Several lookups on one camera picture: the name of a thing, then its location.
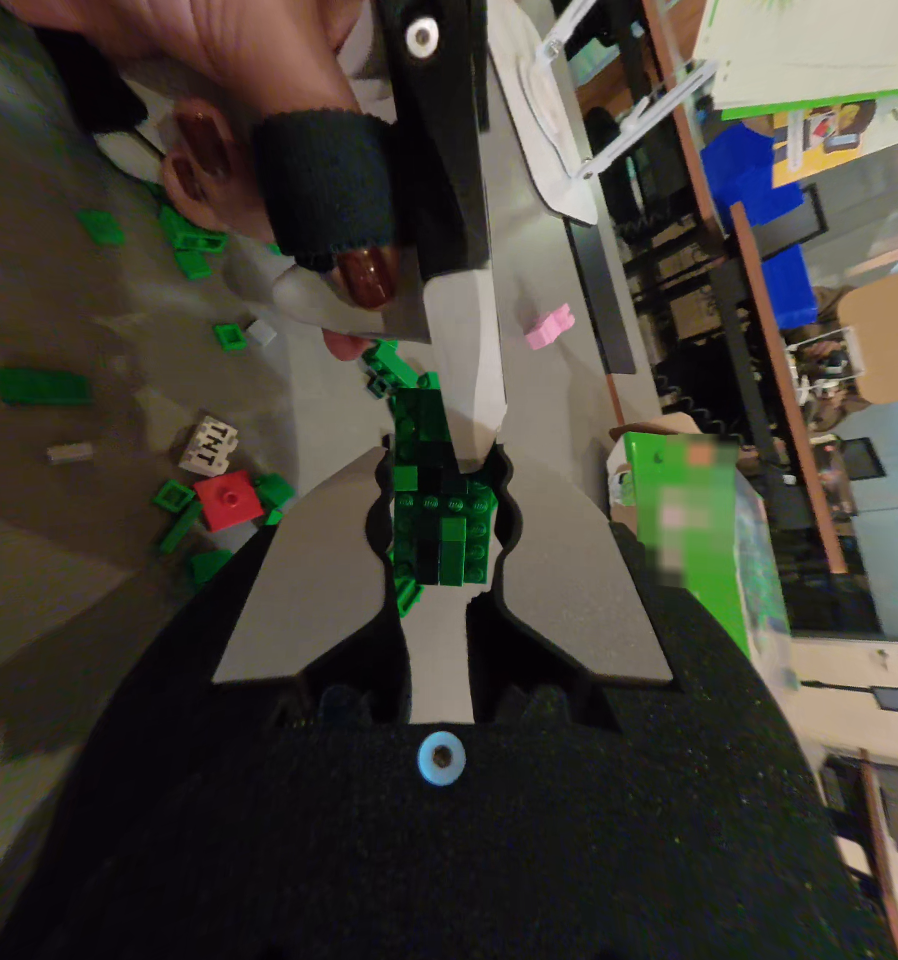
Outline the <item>green printed box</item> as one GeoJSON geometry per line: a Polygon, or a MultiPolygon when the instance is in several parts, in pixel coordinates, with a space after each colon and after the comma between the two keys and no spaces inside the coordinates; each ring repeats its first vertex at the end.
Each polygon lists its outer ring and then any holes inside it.
{"type": "Polygon", "coordinates": [[[734,552],[735,453],[709,435],[689,438],[636,538],[660,583],[692,594],[748,656],[734,552]]]}

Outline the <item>pink toy pig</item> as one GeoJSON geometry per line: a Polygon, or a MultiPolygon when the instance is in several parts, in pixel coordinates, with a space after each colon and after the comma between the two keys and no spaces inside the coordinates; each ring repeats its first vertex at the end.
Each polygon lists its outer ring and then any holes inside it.
{"type": "Polygon", "coordinates": [[[570,305],[563,303],[562,306],[540,317],[525,333],[525,341],[534,352],[544,350],[565,332],[572,330],[575,322],[570,305]]]}

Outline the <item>brown cardboard sheet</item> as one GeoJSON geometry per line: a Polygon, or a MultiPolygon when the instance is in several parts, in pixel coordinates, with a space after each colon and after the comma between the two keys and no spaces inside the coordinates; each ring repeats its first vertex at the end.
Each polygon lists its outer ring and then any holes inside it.
{"type": "Polygon", "coordinates": [[[848,293],[838,316],[861,350],[857,383],[862,397],[873,404],[898,402],[898,273],[848,293]]]}

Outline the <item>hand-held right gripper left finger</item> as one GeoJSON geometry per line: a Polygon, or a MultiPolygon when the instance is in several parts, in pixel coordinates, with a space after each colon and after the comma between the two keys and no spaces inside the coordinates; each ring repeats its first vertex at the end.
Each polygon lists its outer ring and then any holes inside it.
{"type": "Polygon", "coordinates": [[[409,657],[386,546],[368,533],[388,450],[371,447],[277,524],[213,683],[404,685],[409,657]]]}

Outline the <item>white printed brick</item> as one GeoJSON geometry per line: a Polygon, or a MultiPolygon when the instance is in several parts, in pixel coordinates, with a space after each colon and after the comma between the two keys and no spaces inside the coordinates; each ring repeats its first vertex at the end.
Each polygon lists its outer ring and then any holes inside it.
{"type": "Polygon", "coordinates": [[[229,459],[237,449],[239,431],[211,415],[204,415],[194,427],[178,461],[181,471],[203,478],[215,478],[229,470],[229,459]]]}

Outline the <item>red brick with stud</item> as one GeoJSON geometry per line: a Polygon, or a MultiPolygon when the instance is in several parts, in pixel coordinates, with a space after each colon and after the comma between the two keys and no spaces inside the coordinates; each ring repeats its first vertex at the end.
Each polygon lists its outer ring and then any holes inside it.
{"type": "Polygon", "coordinates": [[[256,521],[266,513],[245,469],[203,479],[192,489],[202,507],[202,522],[212,534],[256,521]]]}

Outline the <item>white furniture panel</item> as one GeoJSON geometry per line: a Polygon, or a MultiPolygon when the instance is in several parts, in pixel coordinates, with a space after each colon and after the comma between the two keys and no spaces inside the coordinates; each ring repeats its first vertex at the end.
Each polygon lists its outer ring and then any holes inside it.
{"type": "Polygon", "coordinates": [[[898,640],[800,636],[790,724],[807,742],[898,765],[898,640]]]}

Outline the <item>blue plastic bin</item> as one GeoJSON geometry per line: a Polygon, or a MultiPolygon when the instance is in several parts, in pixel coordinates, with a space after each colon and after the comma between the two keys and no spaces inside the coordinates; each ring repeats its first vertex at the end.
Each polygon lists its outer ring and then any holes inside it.
{"type": "Polygon", "coordinates": [[[774,186],[773,141],[741,123],[725,128],[699,157],[719,219],[731,229],[731,208],[740,203],[752,226],[766,225],[804,201],[797,183],[774,186]]]}
{"type": "Polygon", "coordinates": [[[794,244],[762,262],[772,312],[779,330],[795,330],[814,324],[819,306],[803,247],[794,244]]]}

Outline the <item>white metal stand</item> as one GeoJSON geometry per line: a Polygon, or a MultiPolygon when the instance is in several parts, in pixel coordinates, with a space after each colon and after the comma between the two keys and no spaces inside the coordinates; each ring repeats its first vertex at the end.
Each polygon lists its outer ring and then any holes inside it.
{"type": "Polygon", "coordinates": [[[595,5],[570,2],[540,34],[519,3],[487,2],[489,53],[532,182],[549,210],[590,226],[597,225],[598,210],[589,181],[608,171],[719,68],[716,60],[702,61],[662,97],[643,97],[623,121],[621,134],[583,159],[553,63],[595,5]]]}

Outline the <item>long green plate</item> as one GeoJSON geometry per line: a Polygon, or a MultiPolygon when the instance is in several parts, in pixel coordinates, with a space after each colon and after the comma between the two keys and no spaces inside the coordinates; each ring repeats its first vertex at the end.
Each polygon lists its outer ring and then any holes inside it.
{"type": "Polygon", "coordinates": [[[85,376],[67,370],[0,367],[0,401],[7,406],[79,407],[93,404],[85,376]]]}

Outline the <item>green brick build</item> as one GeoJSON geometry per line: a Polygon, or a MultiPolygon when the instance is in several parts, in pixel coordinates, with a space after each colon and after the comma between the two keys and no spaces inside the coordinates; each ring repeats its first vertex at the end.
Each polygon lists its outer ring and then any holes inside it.
{"type": "Polygon", "coordinates": [[[417,373],[398,343],[379,340],[361,356],[367,388],[392,416],[390,467],[396,605],[405,618],[428,586],[483,586],[490,579],[498,500],[484,468],[458,465],[438,375],[417,373]]]}

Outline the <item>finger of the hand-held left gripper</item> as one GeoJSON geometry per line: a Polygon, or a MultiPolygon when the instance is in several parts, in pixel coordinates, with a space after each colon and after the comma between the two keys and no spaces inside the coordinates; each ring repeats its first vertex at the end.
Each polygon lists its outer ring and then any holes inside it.
{"type": "Polygon", "coordinates": [[[492,270],[426,281],[423,306],[453,449],[491,452],[508,408],[492,270]]]}

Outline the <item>yellow printed box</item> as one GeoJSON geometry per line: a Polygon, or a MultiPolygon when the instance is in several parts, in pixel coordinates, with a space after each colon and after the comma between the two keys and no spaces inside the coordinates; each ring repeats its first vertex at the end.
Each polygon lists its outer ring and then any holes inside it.
{"type": "Polygon", "coordinates": [[[773,187],[789,186],[863,157],[875,100],[839,102],[773,114],[773,187]]]}

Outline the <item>person's left hand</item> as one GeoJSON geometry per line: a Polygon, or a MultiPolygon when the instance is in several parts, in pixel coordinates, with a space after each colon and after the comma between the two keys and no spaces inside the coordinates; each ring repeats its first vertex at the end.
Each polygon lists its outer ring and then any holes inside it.
{"type": "Polygon", "coordinates": [[[215,104],[173,108],[163,181],[197,226],[275,243],[344,303],[396,296],[391,127],[361,111],[338,54],[365,2],[1,2],[27,26],[79,39],[110,65],[163,58],[212,82],[251,120],[239,139],[215,104]]]}

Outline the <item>white green printed booklet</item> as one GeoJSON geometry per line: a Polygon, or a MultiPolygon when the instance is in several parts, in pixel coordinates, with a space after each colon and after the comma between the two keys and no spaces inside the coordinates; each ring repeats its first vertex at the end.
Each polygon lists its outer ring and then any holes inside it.
{"type": "Polygon", "coordinates": [[[709,1],[693,59],[730,118],[898,94],[898,1],[709,1]]]}

